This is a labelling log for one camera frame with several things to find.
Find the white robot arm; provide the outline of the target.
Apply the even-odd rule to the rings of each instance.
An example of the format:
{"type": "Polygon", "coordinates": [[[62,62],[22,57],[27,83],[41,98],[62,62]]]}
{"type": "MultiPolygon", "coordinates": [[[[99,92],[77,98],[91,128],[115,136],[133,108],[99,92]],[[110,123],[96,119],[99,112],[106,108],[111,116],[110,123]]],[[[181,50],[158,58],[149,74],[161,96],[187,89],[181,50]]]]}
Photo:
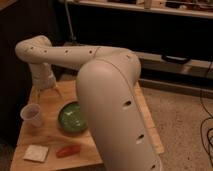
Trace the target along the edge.
{"type": "Polygon", "coordinates": [[[45,36],[16,44],[19,59],[78,72],[80,110],[107,171],[163,171],[136,98],[141,64],[126,48],[53,46],[45,36]]]}

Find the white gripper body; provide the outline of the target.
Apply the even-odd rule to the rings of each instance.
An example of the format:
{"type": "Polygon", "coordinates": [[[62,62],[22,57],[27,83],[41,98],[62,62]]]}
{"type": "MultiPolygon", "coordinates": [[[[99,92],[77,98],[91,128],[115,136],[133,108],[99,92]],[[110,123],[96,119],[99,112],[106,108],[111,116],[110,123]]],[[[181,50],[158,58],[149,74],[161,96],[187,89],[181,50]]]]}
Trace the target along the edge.
{"type": "Polygon", "coordinates": [[[51,89],[56,86],[56,78],[53,74],[37,75],[34,77],[34,86],[39,90],[51,89]]]}

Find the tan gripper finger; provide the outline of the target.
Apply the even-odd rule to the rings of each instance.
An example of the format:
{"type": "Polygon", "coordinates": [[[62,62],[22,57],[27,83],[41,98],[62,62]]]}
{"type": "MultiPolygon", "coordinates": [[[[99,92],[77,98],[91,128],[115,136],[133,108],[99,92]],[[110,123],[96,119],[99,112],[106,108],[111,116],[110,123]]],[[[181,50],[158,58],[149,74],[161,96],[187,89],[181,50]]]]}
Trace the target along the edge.
{"type": "Polygon", "coordinates": [[[53,87],[53,90],[57,93],[57,95],[58,95],[61,99],[63,99],[63,95],[61,94],[61,92],[60,92],[60,90],[59,90],[59,88],[58,88],[57,85],[53,87]]]}
{"type": "Polygon", "coordinates": [[[41,90],[36,90],[36,102],[38,104],[40,104],[41,96],[42,96],[42,91],[41,90]]]}

